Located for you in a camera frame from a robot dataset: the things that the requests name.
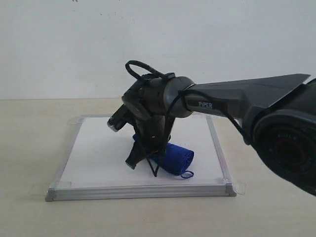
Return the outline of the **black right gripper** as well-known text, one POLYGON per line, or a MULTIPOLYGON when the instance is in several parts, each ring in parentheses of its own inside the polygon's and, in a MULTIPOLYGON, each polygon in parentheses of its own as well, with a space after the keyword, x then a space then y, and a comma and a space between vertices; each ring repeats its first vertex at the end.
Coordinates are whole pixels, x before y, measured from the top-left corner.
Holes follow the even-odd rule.
POLYGON ((147 159, 147 154, 156 153, 165 147, 170 140, 171 130, 175 122, 174 117, 155 115, 149 120, 134 121, 134 144, 125 163, 135 169, 136 165, 147 159))

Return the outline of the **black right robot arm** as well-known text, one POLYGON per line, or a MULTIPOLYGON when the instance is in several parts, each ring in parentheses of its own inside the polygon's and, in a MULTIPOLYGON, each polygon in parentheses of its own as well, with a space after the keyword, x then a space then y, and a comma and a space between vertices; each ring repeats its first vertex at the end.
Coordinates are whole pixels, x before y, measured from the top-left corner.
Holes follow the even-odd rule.
POLYGON ((122 121, 134 125, 147 152, 162 150, 176 118, 225 117, 275 175, 316 193, 316 81, 308 74, 205 84, 146 75, 122 101, 122 121))

